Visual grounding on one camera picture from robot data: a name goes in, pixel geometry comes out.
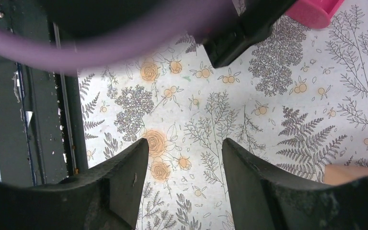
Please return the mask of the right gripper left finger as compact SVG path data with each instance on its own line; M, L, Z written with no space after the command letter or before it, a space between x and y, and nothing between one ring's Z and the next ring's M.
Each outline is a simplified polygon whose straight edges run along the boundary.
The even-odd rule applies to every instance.
M133 230L148 160L142 138L58 184L21 188L0 182L0 230Z

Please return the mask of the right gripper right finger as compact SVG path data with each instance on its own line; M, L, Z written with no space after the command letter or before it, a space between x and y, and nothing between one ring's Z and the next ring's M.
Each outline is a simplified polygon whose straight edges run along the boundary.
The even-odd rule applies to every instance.
M227 138L222 144L237 230L368 230L368 176L326 185L276 167Z

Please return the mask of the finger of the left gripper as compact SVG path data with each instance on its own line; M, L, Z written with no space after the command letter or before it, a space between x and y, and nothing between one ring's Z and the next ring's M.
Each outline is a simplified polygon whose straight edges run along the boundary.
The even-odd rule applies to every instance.
M249 47L267 39L273 24L295 3L294 0L247 0L240 15L231 1L218 23L201 34L213 68L230 65Z

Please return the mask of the black pink drawer box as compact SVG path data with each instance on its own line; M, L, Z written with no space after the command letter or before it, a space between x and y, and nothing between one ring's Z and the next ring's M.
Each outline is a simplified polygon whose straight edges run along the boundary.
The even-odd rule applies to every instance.
M324 29L344 0L298 0L285 13L310 29Z

